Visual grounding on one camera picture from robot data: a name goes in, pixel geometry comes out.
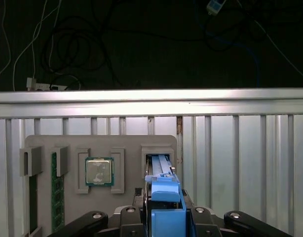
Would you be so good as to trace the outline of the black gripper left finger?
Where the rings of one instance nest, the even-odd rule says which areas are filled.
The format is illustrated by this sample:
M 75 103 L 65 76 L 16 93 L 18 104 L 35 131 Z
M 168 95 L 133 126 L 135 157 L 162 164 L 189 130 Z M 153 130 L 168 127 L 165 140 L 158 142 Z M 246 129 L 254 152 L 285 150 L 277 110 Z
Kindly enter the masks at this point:
M 109 217 L 101 211 L 90 211 L 59 230 L 51 237 L 143 237 L 145 221 L 142 188 L 136 188 L 133 205 L 118 207 Z

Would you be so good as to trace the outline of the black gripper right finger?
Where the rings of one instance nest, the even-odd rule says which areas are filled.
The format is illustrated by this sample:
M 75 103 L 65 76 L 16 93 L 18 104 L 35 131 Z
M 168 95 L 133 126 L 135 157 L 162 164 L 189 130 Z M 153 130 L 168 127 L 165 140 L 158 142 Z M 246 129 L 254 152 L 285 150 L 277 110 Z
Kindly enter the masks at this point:
M 196 206 L 186 190 L 182 190 L 187 208 L 189 237 L 290 237 L 245 212 L 233 210 L 221 218 L 208 207 Z

